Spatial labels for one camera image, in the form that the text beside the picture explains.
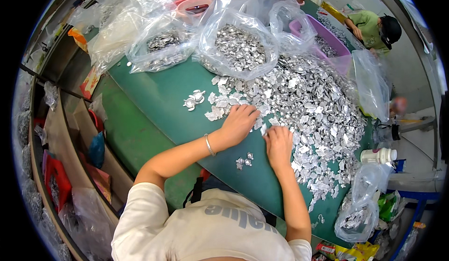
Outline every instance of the orange bag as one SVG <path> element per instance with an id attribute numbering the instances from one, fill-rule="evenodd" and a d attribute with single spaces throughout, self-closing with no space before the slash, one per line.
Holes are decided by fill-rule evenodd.
<path id="1" fill-rule="evenodd" d="M 87 41 L 82 35 L 82 33 L 76 29 L 75 27 L 72 27 L 69 32 L 67 32 L 67 35 L 72 36 L 75 40 L 76 45 L 78 45 L 83 51 L 87 52 Z"/>

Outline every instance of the red bag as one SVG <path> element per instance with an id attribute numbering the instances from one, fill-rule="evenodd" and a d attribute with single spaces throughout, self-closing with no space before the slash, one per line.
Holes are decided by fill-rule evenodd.
<path id="1" fill-rule="evenodd" d="M 56 198 L 53 198 L 52 191 L 50 189 L 50 178 L 52 175 L 55 178 L 56 185 L 59 189 L 59 198 L 56 203 Z M 70 195 L 72 193 L 72 185 L 70 184 L 69 178 L 67 178 L 67 175 L 65 174 L 64 166 L 62 165 L 62 163 L 59 160 L 52 158 L 50 155 L 47 155 L 44 183 L 45 187 L 47 187 L 47 191 L 52 202 L 55 204 L 55 209 L 59 213 L 62 206 L 70 198 Z"/>

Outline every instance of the green shirt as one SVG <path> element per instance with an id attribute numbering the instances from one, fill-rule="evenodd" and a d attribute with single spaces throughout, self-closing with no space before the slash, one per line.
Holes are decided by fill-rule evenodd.
<path id="1" fill-rule="evenodd" d="M 368 50 L 374 48 L 382 53 L 390 51 L 380 38 L 377 14 L 363 10 L 348 15 L 348 18 L 362 31 L 363 43 Z"/>

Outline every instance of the hand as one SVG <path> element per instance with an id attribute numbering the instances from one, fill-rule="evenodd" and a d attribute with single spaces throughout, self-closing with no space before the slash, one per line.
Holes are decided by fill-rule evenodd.
<path id="1" fill-rule="evenodd" d="M 290 157 L 293 133 L 287 127 L 272 126 L 264 136 L 271 168 L 279 178 L 281 174 L 292 172 Z"/>
<path id="2" fill-rule="evenodd" d="M 362 31 L 361 31 L 359 28 L 354 27 L 353 30 L 352 30 L 352 33 L 354 33 L 354 36 L 355 36 L 357 39 L 363 40 Z"/>
<path id="3" fill-rule="evenodd" d="M 253 105 L 234 105 L 224 120 L 221 129 L 211 133 L 214 140 L 210 146 L 214 152 L 236 146 L 246 138 L 255 124 L 255 119 L 261 114 Z"/>

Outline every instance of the white t-shirt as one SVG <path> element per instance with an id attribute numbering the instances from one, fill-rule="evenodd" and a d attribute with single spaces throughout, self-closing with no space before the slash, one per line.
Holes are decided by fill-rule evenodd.
<path id="1" fill-rule="evenodd" d="M 310 261 L 310 243 L 287 242 L 243 196 L 206 190 L 201 201 L 168 215 L 162 190 L 152 183 L 131 188 L 111 243 L 115 261 L 178 261 L 236 257 L 248 261 Z"/>

